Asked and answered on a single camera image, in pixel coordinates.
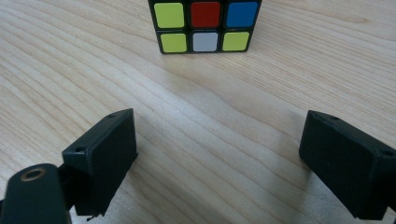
cube face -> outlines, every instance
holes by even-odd
[[[156,3],[154,11],[159,28],[182,28],[185,25],[181,3]]]
[[[160,51],[248,50],[262,0],[148,0]]]

screw hole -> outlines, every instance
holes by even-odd
[[[386,156],[393,156],[394,155],[393,152],[391,152],[391,151],[380,150],[379,152],[381,152],[383,155],[386,155]]]
[[[78,148],[75,149],[76,152],[81,152],[81,151],[84,151],[84,150],[85,150],[85,147],[78,147]]]
[[[46,170],[43,168],[35,168],[30,171],[27,171],[21,176],[21,181],[28,182],[32,180],[36,180],[43,176],[46,173]]]

table surface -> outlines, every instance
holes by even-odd
[[[139,157],[92,223],[362,223],[299,159],[306,112],[396,147],[394,0],[263,1],[247,53],[195,55],[160,54],[145,0],[0,0],[0,71],[1,195],[134,109]]]

